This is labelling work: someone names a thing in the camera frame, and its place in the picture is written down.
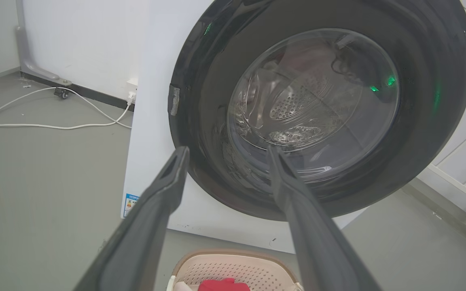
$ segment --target front-loading washing machine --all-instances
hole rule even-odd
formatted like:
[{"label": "front-loading washing machine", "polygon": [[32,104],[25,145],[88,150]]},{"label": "front-loading washing machine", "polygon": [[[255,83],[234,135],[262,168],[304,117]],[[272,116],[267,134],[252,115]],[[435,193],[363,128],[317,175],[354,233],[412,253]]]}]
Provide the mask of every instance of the front-loading washing machine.
[{"label": "front-loading washing machine", "polygon": [[466,106],[457,0],[150,2],[121,215],[190,149],[168,227],[294,252],[281,148],[339,227],[418,175]]}]

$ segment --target beige laundry basket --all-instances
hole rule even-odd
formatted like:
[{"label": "beige laundry basket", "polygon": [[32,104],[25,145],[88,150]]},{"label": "beige laundry basket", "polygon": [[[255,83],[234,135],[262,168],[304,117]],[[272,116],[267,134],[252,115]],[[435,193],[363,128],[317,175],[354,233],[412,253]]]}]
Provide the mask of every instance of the beige laundry basket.
[{"label": "beige laundry basket", "polygon": [[278,259],[266,254],[237,250],[200,250],[177,263],[167,291],[183,281],[197,290],[204,280],[234,278],[251,291],[303,291],[292,272]]}]

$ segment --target black baseboard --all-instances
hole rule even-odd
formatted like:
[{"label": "black baseboard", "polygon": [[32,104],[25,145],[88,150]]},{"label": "black baseboard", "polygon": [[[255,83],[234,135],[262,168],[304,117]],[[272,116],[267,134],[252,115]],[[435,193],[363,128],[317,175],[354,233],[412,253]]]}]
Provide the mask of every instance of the black baseboard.
[{"label": "black baseboard", "polygon": [[[118,108],[122,108],[122,109],[127,108],[127,101],[125,101],[123,99],[120,99],[120,98],[117,98],[117,97],[114,97],[114,96],[111,96],[111,95],[108,95],[108,94],[104,94],[102,92],[98,92],[98,91],[95,91],[95,90],[91,90],[89,88],[85,88],[85,87],[82,87],[80,85],[71,84],[69,86],[62,86],[62,85],[59,85],[59,84],[57,84],[55,82],[48,81],[48,80],[43,79],[43,78],[35,77],[35,76],[31,75],[31,74],[27,74],[27,73],[24,73],[24,72],[21,72],[21,77],[23,77],[25,79],[35,81],[37,83],[41,83],[41,84],[44,84],[44,85],[47,85],[47,86],[51,86],[51,87],[70,88],[71,90],[77,92],[78,94],[84,96],[85,98],[100,101],[102,103],[109,104],[109,105],[112,105],[114,107],[118,107]],[[134,112],[134,104],[129,107],[129,111]]]}]

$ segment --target electrical outlet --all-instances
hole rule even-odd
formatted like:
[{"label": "electrical outlet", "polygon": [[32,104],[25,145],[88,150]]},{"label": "electrical outlet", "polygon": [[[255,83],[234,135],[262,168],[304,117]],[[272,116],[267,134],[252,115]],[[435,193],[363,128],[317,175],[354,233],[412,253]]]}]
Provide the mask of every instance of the electrical outlet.
[{"label": "electrical outlet", "polygon": [[129,92],[134,92],[134,94],[136,94],[138,91],[138,79],[133,78],[127,81],[127,84],[125,85],[125,91],[126,91],[126,96],[129,96]]}]

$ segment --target green indicator light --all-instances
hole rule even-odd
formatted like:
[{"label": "green indicator light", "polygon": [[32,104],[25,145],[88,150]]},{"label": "green indicator light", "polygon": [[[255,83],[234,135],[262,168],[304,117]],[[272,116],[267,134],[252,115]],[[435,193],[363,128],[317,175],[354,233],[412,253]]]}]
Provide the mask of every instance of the green indicator light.
[{"label": "green indicator light", "polygon": [[433,114],[438,112],[438,107],[440,107],[441,101],[441,86],[440,83],[436,85],[436,90],[434,91],[434,104],[433,104]]},{"label": "green indicator light", "polygon": [[388,78],[388,86],[393,85],[395,82],[396,82],[395,77],[390,76],[390,77]]},{"label": "green indicator light", "polygon": [[206,35],[208,31],[210,31],[210,28],[211,28],[211,22],[208,24],[208,27],[206,27],[206,30],[204,31],[204,35]]}]

